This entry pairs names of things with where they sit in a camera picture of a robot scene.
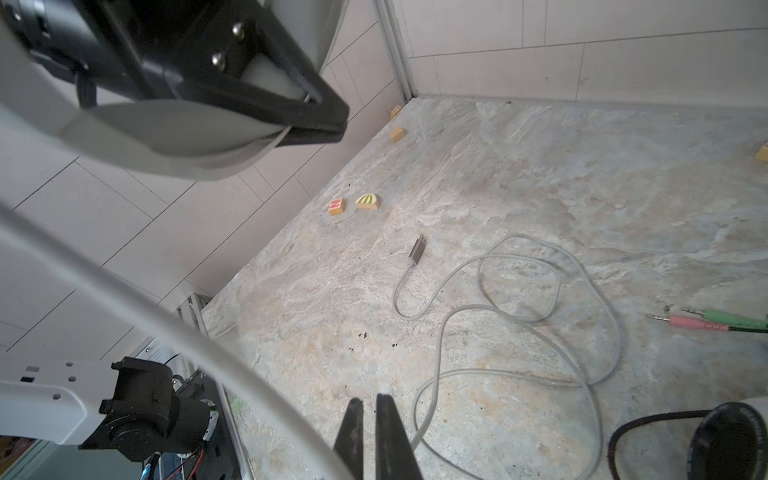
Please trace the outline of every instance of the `metal screw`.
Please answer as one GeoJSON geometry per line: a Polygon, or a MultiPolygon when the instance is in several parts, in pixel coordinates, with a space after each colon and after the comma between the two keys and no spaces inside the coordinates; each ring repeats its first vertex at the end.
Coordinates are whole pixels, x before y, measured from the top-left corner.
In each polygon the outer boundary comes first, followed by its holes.
{"type": "Polygon", "coordinates": [[[232,25],[232,35],[237,38],[237,41],[243,41],[245,38],[245,25],[243,25],[243,22],[237,22],[235,25],[232,25]]]}
{"type": "Polygon", "coordinates": [[[218,51],[210,57],[210,63],[214,64],[214,67],[218,68],[219,71],[224,71],[227,68],[227,57],[218,51]]]}

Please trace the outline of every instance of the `audio jack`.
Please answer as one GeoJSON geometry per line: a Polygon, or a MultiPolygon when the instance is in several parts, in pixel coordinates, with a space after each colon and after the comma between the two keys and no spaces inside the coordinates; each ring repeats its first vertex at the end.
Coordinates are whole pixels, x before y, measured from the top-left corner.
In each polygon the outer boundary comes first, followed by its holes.
{"type": "Polygon", "coordinates": [[[679,326],[685,329],[713,330],[715,332],[768,333],[768,330],[765,330],[765,329],[751,329],[751,328],[743,328],[740,326],[723,325],[722,323],[706,322],[704,320],[694,319],[687,316],[646,315],[646,317],[654,320],[661,320],[663,322],[668,322],[672,326],[679,326]]]}
{"type": "Polygon", "coordinates": [[[696,310],[692,308],[683,308],[684,312],[700,316],[707,322],[722,323],[723,325],[737,326],[740,328],[768,330],[768,322],[761,322],[746,318],[745,316],[733,315],[732,313],[722,312],[715,309],[696,310]]]}

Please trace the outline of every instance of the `usb connector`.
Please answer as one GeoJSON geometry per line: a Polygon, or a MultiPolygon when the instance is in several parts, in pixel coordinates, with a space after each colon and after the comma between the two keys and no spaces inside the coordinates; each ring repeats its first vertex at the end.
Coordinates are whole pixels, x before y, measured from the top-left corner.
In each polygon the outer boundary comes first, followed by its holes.
{"type": "Polygon", "coordinates": [[[413,244],[413,248],[411,249],[411,254],[408,255],[408,258],[411,259],[414,266],[417,263],[419,263],[419,260],[421,260],[422,253],[424,253],[424,249],[426,248],[426,246],[427,246],[427,239],[424,238],[423,235],[419,235],[419,238],[416,239],[416,243],[413,244]]]}

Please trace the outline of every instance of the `green audio jack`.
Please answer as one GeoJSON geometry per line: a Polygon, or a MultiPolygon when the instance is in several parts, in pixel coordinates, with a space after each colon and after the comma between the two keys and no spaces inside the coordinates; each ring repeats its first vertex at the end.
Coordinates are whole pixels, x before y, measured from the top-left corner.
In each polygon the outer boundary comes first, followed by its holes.
{"type": "Polygon", "coordinates": [[[733,315],[732,313],[721,312],[715,309],[696,310],[692,308],[682,309],[684,312],[698,315],[708,322],[720,323],[722,325],[739,326],[749,329],[768,330],[768,322],[746,318],[745,316],[733,315]]]}

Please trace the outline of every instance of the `wooden block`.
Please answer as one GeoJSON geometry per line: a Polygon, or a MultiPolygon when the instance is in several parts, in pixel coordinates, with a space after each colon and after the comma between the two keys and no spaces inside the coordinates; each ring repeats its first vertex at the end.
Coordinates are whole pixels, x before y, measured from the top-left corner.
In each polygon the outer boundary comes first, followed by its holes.
{"type": "Polygon", "coordinates": [[[757,160],[768,162],[768,144],[763,145],[755,154],[757,160]]]}
{"type": "Polygon", "coordinates": [[[355,202],[358,208],[379,209],[379,198],[374,194],[365,194],[355,202]]]}
{"type": "Polygon", "coordinates": [[[393,142],[397,143],[401,138],[405,137],[405,135],[406,131],[402,127],[395,127],[395,130],[389,134],[389,137],[392,138],[393,142]]]}
{"type": "Polygon", "coordinates": [[[344,212],[346,208],[346,202],[343,198],[336,198],[331,200],[331,204],[328,206],[328,213],[331,215],[338,215],[344,212]]]}

